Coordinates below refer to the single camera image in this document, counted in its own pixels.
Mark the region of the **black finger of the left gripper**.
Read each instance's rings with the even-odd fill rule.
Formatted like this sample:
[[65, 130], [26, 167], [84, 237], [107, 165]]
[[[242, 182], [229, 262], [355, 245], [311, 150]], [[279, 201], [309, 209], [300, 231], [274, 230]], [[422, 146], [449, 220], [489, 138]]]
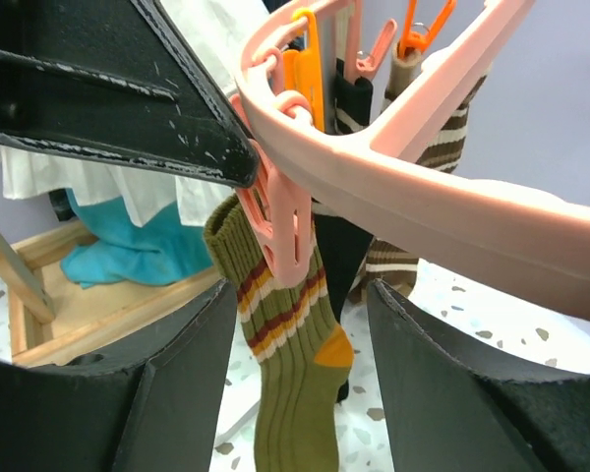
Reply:
[[159, 2], [0, 0], [0, 145], [248, 188], [251, 138]]

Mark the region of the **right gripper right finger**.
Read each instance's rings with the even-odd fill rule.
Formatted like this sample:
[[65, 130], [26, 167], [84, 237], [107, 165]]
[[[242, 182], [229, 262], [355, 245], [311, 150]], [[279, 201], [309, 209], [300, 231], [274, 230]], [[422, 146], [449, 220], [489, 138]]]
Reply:
[[527, 361], [381, 280], [367, 309], [398, 471], [590, 471], [590, 375]]

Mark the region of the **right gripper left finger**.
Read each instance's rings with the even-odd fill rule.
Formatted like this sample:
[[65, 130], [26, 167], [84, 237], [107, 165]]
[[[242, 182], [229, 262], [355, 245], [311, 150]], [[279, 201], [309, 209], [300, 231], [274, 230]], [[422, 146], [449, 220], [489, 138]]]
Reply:
[[206, 471], [236, 294], [220, 281], [64, 366], [0, 361], [0, 471]]

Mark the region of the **brown striped sock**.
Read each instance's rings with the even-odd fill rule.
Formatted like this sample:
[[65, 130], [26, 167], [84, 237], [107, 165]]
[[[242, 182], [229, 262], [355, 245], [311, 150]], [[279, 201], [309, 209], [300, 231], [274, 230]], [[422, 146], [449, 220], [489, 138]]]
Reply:
[[363, 259], [348, 300], [355, 305], [366, 301], [368, 283], [382, 279], [400, 294], [408, 297], [417, 277], [419, 259], [384, 240], [375, 238]]
[[[391, 53], [391, 67], [383, 95], [381, 111], [385, 111], [413, 82], [422, 63], [422, 53], [408, 48], [404, 56], [396, 50]], [[442, 125], [416, 161], [417, 165], [452, 174], [458, 166], [467, 136], [470, 103], [491, 72], [489, 65], [466, 97]]]

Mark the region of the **pink round clip hanger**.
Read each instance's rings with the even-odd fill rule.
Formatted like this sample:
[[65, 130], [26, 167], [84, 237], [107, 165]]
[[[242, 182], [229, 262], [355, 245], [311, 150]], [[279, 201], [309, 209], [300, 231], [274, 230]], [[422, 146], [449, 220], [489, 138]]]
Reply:
[[531, 9], [489, 1], [372, 125], [331, 136], [284, 88], [281, 47], [305, 26], [290, 2], [249, 38], [235, 74], [255, 140], [312, 200], [428, 261], [590, 321], [590, 206], [535, 189], [468, 180], [416, 164]]

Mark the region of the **black striped sock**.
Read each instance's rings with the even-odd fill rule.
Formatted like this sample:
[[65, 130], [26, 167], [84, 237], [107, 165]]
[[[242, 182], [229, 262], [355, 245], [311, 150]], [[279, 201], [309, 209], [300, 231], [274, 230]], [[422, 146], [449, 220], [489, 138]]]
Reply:
[[333, 91], [335, 98], [335, 129], [338, 135], [348, 135], [370, 124], [374, 86], [359, 77], [354, 83], [343, 78], [344, 61], [336, 60]]
[[315, 213], [314, 219], [329, 302], [335, 319], [340, 323], [344, 303], [373, 235], [340, 216]]

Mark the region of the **white blouse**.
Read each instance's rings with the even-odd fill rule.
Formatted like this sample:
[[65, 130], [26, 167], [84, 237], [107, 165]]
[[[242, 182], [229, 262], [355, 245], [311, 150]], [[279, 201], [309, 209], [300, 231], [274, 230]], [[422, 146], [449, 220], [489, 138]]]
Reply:
[[0, 1], [4, 194], [122, 198], [144, 225], [204, 223], [260, 159], [232, 109], [260, 1]]

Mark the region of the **wooden clothes rack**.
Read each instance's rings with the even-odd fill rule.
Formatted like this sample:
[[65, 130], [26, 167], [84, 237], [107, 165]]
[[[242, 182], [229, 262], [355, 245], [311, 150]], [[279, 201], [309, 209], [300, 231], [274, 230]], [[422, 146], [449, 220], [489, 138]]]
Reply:
[[94, 236], [79, 221], [10, 245], [0, 234], [0, 277], [8, 286], [11, 359], [63, 365], [149, 325], [201, 295], [215, 269], [163, 287], [123, 281], [84, 289], [60, 267]]

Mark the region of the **teal cloth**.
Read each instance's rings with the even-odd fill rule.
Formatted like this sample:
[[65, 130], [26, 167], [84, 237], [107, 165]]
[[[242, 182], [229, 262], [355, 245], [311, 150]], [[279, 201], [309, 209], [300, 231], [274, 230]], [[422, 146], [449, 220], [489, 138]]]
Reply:
[[135, 225], [122, 198], [81, 206], [67, 192], [71, 210], [97, 240], [76, 246], [62, 261], [68, 280], [87, 289], [124, 280], [165, 286], [195, 275], [212, 262], [201, 226], [184, 226], [175, 203], [144, 226]]

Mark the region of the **yellow orange clothes peg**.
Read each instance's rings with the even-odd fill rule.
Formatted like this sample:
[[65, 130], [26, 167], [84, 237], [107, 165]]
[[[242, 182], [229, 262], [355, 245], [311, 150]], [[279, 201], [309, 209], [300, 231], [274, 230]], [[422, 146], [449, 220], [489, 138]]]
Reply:
[[287, 49], [283, 54], [285, 88], [299, 91], [312, 109], [314, 126], [325, 131], [325, 99], [322, 73], [322, 55], [315, 14], [308, 8], [298, 8], [292, 15], [293, 22], [307, 20], [306, 45], [301, 50]]

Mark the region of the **pink clothes peg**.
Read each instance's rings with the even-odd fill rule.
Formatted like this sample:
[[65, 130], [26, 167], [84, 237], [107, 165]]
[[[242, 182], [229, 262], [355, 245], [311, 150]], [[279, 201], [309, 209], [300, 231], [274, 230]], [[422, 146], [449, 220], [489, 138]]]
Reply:
[[236, 194], [255, 233], [268, 268], [282, 288], [306, 277], [313, 252], [312, 199], [266, 156], [255, 141], [258, 173], [248, 189]]

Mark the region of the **white metal clothes rail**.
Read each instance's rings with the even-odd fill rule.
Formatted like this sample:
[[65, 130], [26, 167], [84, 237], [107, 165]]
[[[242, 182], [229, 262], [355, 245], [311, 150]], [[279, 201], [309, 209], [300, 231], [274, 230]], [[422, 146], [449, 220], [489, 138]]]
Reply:
[[258, 412], [261, 387], [258, 383], [227, 385], [221, 398], [214, 445], [228, 442]]

